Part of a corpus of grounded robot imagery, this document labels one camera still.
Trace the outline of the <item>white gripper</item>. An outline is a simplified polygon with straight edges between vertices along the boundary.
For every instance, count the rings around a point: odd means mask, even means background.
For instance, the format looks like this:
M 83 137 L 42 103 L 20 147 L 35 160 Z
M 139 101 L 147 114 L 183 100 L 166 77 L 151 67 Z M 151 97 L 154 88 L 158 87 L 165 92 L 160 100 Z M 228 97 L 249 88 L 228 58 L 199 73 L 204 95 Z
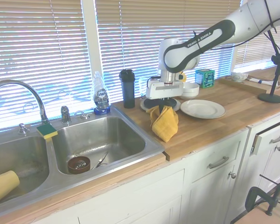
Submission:
M 164 106 L 172 107 L 172 97 L 181 96 L 183 93 L 183 82 L 176 81 L 172 84 L 165 84 L 159 80 L 149 80 L 146 90 L 146 98 L 162 98 L 161 110 Z

